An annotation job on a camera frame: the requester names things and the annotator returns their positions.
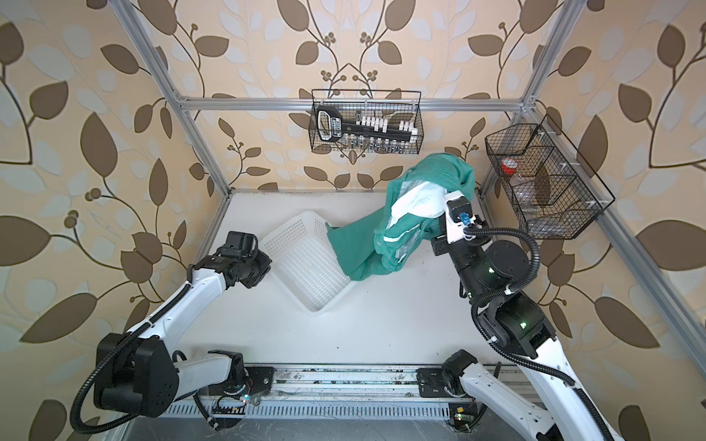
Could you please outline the white plastic mesh basket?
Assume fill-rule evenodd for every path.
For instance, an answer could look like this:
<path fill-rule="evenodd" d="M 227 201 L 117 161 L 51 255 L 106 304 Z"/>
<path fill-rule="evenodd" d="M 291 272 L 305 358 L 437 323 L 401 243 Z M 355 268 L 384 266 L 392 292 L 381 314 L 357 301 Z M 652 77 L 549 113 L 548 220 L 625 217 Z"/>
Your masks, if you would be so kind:
<path fill-rule="evenodd" d="M 271 272 L 303 310 L 328 312 L 356 285 L 342 271 L 327 237 L 327 222 L 305 211 L 284 222 L 259 242 L 272 259 Z"/>

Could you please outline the green trousers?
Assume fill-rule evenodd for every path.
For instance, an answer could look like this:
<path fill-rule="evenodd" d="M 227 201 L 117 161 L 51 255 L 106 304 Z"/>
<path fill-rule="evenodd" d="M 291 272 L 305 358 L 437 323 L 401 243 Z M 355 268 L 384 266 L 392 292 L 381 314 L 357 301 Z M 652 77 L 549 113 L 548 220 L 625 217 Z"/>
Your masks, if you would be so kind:
<path fill-rule="evenodd" d="M 382 209 L 327 228 L 342 272 L 363 281 L 401 270 L 422 241 L 441 234 L 445 197 L 459 191 L 471 200 L 474 190 L 475 172 L 465 161 L 451 154 L 426 157 L 389 183 Z"/>

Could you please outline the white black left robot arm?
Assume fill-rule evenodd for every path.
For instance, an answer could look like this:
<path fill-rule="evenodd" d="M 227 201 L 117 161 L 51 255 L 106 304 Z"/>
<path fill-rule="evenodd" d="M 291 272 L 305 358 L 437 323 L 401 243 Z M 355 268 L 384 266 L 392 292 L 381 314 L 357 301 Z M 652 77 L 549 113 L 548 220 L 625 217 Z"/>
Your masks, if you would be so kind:
<path fill-rule="evenodd" d="M 73 430 L 94 435 L 139 416 L 156 418 L 173 402 L 197 398 L 211 385 L 248 398 L 255 382 L 242 354 L 211 350 L 188 359 L 177 345 L 215 299 L 236 284 L 254 288 L 271 264 L 255 235 L 231 232 L 214 254 L 188 267 L 184 284 L 152 314 L 123 334 L 104 337 L 97 346 L 96 367 L 73 401 Z"/>

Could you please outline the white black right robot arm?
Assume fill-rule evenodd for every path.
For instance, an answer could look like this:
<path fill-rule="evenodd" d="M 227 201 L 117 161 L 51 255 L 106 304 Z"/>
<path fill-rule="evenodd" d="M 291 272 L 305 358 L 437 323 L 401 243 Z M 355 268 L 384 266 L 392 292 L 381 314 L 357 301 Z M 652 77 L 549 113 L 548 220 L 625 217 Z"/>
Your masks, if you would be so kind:
<path fill-rule="evenodd" d="M 541 399 L 533 404 L 466 350 L 442 365 L 448 394 L 479 400 L 525 440 L 618 440 L 575 376 L 555 328 L 526 293 L 541 266 L 540 246 L 517 229 L 489 228 L 461 216 L 439 217 L 436 252 L 447 254 L 481 338 L 516 365 Z"/>

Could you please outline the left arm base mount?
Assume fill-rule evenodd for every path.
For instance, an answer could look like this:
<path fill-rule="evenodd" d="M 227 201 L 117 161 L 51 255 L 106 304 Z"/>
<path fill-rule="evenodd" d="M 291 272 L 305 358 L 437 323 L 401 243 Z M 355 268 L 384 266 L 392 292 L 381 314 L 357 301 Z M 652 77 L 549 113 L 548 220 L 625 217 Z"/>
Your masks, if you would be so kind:
<path fill-rule="evenodd" d="M 211 414 L 217 418 L 244 417 L 271 390 L 274 373 L 274 367 L 249 366 L 245 367 L 242 380 L 226 380 L 210 386 Z"/>

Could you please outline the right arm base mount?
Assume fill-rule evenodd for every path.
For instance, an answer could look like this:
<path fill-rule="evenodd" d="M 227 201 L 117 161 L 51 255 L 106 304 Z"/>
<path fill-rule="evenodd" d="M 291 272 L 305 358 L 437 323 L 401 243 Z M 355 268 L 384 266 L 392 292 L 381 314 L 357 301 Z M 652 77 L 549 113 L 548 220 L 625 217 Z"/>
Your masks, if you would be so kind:
<path fill-rule="evenodd" d="M 441 367 L 417 369 L 417 385 L 422 398 L 449 399 L 449 425 L 461 433 L 471 433 L 485 415 L 485 405 L 463 391 L 454 379 L 449 380 Z"/>

